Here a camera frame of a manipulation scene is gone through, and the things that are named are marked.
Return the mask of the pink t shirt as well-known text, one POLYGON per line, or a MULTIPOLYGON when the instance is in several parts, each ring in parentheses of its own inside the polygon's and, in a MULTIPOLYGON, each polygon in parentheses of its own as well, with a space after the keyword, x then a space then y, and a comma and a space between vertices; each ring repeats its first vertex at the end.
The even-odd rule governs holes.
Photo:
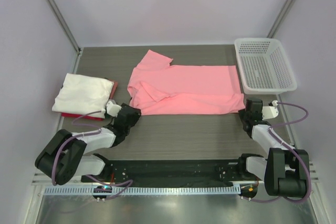
POLYGON ((243 109, 235 66, 173 65, 149 50, 133 69, 130 105, 143 115, 228 114, 243 109))

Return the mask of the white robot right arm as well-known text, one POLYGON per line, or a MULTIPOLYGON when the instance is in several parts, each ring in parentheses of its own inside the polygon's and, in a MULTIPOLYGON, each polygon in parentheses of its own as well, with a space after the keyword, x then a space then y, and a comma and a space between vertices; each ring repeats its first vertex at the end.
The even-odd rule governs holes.
POLYGON ((301 203, 309 198, 312 190, 309 154, 286 143, 268 122, 278 115, 279 104, 274 100, 264 106, 261 99, 249 98, 245 108, 239 110, 244 131, 268 156, 243 154, 236 171, 241 179, 254 175, 262 179, 267 194, 275 199, 282 197, 301 203))

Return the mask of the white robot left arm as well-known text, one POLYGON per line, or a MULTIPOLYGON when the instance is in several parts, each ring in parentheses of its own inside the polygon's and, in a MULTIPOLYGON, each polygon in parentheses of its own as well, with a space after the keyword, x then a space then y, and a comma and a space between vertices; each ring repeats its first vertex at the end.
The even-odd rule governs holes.
POLYGON ((35 167, 51 179, 52 184, 64 185, 73 177, 107 181, 112 174, 111 163, 99 154, 87 153, 121 144, 141 117, 141 110, 125 103, 113 104, 112 120, 94 131, 71 133, 61 129, 35 159, 35 167))

